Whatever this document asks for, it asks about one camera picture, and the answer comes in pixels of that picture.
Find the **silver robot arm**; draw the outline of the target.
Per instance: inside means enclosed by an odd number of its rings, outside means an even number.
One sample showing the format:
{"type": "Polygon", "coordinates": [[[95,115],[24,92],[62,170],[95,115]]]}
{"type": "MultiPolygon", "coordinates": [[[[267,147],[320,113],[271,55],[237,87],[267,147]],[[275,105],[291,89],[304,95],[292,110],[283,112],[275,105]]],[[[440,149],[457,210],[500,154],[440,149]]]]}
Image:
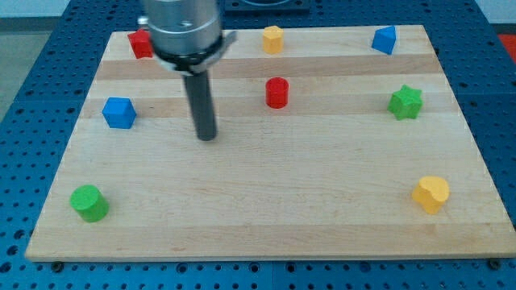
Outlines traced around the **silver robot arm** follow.
{"type": "Polygon", "coordinates": [[[224,32],[215,0],[143,0],[146,26],[154,55],[162,65],[184,76],[205,72],[237,40],[224,32]]]}

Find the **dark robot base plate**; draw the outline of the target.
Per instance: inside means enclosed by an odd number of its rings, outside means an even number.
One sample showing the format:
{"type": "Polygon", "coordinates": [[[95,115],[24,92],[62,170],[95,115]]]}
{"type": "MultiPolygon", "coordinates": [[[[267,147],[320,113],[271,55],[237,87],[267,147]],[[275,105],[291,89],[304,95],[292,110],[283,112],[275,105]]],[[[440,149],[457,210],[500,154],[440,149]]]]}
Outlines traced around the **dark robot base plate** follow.
{"type": "Polygon", "coordinates": [[[225,12],[307,12],[311,0],[224,0],[225,12]]]}

